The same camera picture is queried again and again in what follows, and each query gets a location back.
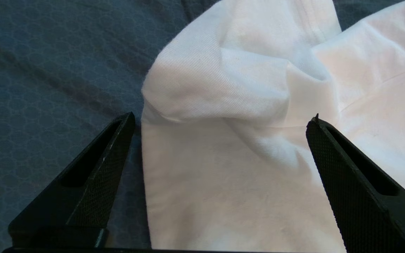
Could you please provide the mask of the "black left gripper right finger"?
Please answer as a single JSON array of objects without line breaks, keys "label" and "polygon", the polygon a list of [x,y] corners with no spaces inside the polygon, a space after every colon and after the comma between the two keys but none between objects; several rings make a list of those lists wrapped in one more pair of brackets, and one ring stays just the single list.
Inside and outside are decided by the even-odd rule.
[{"label": "black left gripper right finger", "polygon": [[328,122],[306,138],[348,253],[405,253],[405,189]]}]

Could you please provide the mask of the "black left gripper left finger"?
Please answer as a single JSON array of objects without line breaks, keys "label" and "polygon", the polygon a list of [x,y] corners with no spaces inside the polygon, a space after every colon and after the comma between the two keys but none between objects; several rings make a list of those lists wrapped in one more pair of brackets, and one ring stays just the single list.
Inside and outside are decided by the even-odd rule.
[{"label": "black left gripper left finger", "polygon": [[128,157],[135,117],[116,117],[10,222],[13,249],[98,249]]}]

